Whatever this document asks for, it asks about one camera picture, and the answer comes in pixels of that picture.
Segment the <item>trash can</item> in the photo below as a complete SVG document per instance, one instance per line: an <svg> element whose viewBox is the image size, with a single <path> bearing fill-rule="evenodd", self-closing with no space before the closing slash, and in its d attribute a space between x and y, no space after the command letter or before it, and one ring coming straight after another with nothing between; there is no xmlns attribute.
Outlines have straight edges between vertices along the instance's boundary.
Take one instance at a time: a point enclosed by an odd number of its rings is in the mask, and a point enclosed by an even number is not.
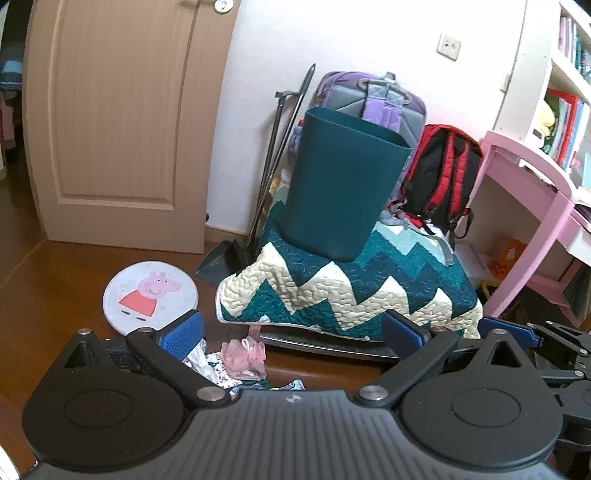
<svg viewBox="0 0 591 480"><path fill-rule="evenodd" d="M345 113L308 110L281 232L292 245L353 261L410 154L396 132Z"/></svg>

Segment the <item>red book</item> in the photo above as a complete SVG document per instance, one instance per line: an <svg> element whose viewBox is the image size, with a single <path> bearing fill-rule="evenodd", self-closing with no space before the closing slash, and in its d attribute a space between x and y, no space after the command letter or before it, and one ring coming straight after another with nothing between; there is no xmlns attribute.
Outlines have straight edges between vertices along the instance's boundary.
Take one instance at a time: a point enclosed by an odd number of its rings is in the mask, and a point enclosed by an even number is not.
<svg viewBox="0 0 591 480"><path fill-rule="evenodd" d="M552 90L552 88L548 89L548 93L550 95L560 97L570 104L569 117L566 119L566 123L564 124L564 130L562 132L562 136L564 138L564 141L562 141L561 147L560 147L560 152L558 153L558 156L556 157L556 163L558 165L562 166L564 164L564 162L566 161L566 153L567 153L567 150L569 149L570 137L573 135L574 122L575 122L576 116L577 116L577 106L579 105L580 99L579 99L579 97L577 97L576 95L573 95L572 93L559 92L558 90Z"/></svg>

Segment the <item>chevron quilt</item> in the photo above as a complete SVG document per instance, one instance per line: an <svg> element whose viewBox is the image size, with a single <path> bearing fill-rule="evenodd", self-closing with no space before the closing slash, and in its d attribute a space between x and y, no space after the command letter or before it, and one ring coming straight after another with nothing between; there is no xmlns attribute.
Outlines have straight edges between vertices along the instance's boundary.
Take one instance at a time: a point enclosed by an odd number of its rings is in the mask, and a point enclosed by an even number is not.
<svg viewBox="0 0 591 480"><path fill-rule="evenodd" d="M445 265L436 241L378 222L354 261L333 262L282 239L283 208L283 201L271 208L256 261L220 283L220 322L272 323L380 341L380 314L394 309L418 325L478 338L482 305L457 259Z"/></svg>

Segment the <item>door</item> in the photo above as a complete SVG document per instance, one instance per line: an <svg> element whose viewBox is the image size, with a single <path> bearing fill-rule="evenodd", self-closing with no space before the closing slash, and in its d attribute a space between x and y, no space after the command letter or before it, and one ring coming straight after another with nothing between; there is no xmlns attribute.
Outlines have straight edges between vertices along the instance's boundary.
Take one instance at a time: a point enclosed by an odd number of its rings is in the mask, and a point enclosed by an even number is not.
<svg viewBox="0 0 591 480"><path fill-rule="evenodd" d="M239 1L37 0L24 122L52 240L203 252L217 103Z"/></svg>

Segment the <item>wooden floor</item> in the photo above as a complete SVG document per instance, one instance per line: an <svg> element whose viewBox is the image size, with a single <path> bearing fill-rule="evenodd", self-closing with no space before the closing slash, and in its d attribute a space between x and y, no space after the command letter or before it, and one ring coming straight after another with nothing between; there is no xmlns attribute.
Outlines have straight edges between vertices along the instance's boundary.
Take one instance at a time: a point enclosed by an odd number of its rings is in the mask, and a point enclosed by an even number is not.
<svg viewBox="0 0 591 480"><path fill-rule="evenodd" d="M48 241L37 220L24 159L9 164L8 178L0 182L0 445L21 473L34 463L21 431L21 412L56 355L81 327L92 328L101 339L117 335L102 312L109 280L143 260L168 262L191 273L200 259L201 255ZM199 280L196 284L210 350L218 350L230 338L244 337L245 327L216 321L214 288ZM276 386L299 378L308 388L352 392L381 369L268 349L267 372Z"/></svg>

